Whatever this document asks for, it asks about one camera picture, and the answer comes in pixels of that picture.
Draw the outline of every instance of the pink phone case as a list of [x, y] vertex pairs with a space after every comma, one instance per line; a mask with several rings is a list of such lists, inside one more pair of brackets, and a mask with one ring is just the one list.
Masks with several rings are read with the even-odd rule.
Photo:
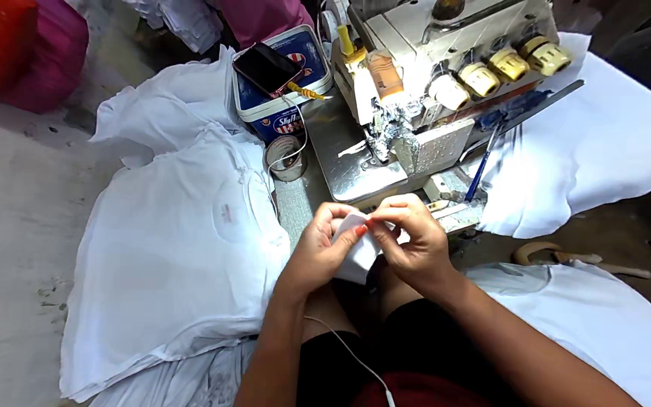
[[236, 61], [237, 61], [237, 59], [235, 59], [235, 60], [233, 61], [233, 68], [235, 68], [235, 70], [238, 71], [238, 72], [240, 73], [240, 75], [243, 75], [246, 79], [248, 79], [248, 80], [250, 81], [250, 83], [252, 83], [253, 85], [255, 85], [256, 88], [260, 89], [261, 92], [267, 94], [269, 97], [271, 97], [271, 98], [273, 98], [273, 99], [276, 99], [276, 98], [281, 97], [281, 95], [283, 94], [283, 92], [284, 92], [286, 86], [288, 85], [288, 82], [294, 82], [294, 81], [296, 81], [296, 80], [302, 78], [302, 77], [303, 77], [303, 72], [304, 72], [304, 70], [305, 70], [303, 67], [300, 67], [300, 70], [298, 71], [298, 73], [295, 74], [295, 76], [293, 76], [293, 78], [288, 79], [288, 82], [285, 82], [285, 83], [283, 84], [283, 86], [281, 86], [280, 88], [278, 88], [275, 92], [270, 93], [270, 92], [268, 92], [267, 90], [263, 89], [263, 87], [260, 86], [259, 83], [257, 83], [257, 82], [254, 81], [253, 79], [251, 79], [251, 78], [248, 76], [248, 74], [246, 74], [245, 72], [243, 72], [242, 70], [240, 70], [240, 68], [235, 64]]

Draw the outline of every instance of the plastic container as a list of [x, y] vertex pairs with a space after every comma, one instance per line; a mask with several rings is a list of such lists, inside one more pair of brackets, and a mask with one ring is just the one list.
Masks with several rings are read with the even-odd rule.
[[[316, 46], [315, 34], [310, 25], [291, 28], [263, 43], [304, 66], [306, 75], [296, 82], [301, 88], [322, 95], [333, 85], [333, 75], [326, 63], [328, 60], [321, 47]], [[285, 97], [291, 103], [281, 98], [271, 99], [237, 72], [232, 78], [238, 115], [255, 128], [266, 144], [281, 135], [300, 136], [304, 133], [303, 120], [294, 105], [301, 105], [309, 101], [309, 98], [290, 92]]]

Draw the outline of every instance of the fingernail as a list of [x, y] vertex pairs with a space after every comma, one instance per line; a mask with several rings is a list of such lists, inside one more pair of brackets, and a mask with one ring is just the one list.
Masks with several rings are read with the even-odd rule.
[[356, 236], [361, 237], [365, 235], [366, 232], [368, 232], [368, 227], [366, 227], [366, 225], [360, 225], [356, 227]]

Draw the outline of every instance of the yellow tension knob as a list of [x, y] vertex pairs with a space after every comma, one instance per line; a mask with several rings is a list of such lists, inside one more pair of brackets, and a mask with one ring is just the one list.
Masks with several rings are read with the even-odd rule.
[[458, 73], [458, 77], [472, 88], [476, 95], [481, 97], [489, 96], [499, 89], [499, 78], [496, 78], [492, 71], [486, 69], [486, 64], [483, 62], [466, 65]]
[[450, 75], [441, 75], [431, 82], [428, 94], [450, 110], [459, 110], [469, 102], [469, 92]]
[[520, 55], [544, 76], [561, 72], [572, 62], [566, 51], [541, 35], [527, 41], [521, 47]]
[[506, 47], [494, 54], [489, 59], [489, 64], [495, 71], [501, 72], [514, 82], [522, 79], [529, 72], [529, 64], [511, 47]]

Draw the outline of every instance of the white fabric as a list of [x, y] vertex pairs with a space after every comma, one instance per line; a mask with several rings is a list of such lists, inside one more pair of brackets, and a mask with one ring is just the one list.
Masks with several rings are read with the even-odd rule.
[[99, 393], [90, 407], [231, 407], [254, 340], [163, 362]]
[[[343, 219], [341, 226], [333, 234], [330, 242], [335, 242], [344, 231], [364, 225], [366, 219], [368, 219], [368, 216], [362, 212], [351, 212]], [[375, 262], [375, 258], [378, 257], [380, 252], [381, 247], [376, 242], [373, 234], [371, 232], [366, 233], [348, 252], [346, 259], [336, 274], [336, 278], [364, 285], [368, 276], [368, 270], [370, 270]]]
[[[567, 49], [588, 44], [579, 34], [562, 38]], [[563, 88], [574, 70], [579, 63], [545, 86]], [[651, 91], [591, 53], [578, 77], [584, 86], [527, 120], [522, 138], [495, 146], [480, 230], [544, 236], [573, 214], [651, 190]]]
[[[146, 165], [155, 155], [190, 147], [211, 122], [237, 135], [236, 141], [258, 143], [235, 110], [234, 55], [232, 48], [221, 45], [220, 58], [212, 64], [175, 65], [137, 88], [124, 88], [97, 109], [96, 132], [90, 141], [122, 149], [122, 162], [129, 168]], [[126, 141], [141, 148], [134, 149]]]
[[[467, 270], [496, 301], [651, 407], [651, 304], [606, 271], [513, 264]], [[499, 282], [490, 281], [493, 277]]]
[[165, 69], [100, 108], [93, 140], [158, 155], [126, 154], [144, 166], [118, 171], [90, 215], [67, 301], [64, 398], [260, 330], [289, 238], [263, 143], [230, 120], [227, 89], [217, 93], [231, 75], [222, 62]]
[[203, 53], [220, 40], [223, 23], [201, 0], [123, 0], [154, 29], [167, 24], [193, 52]]

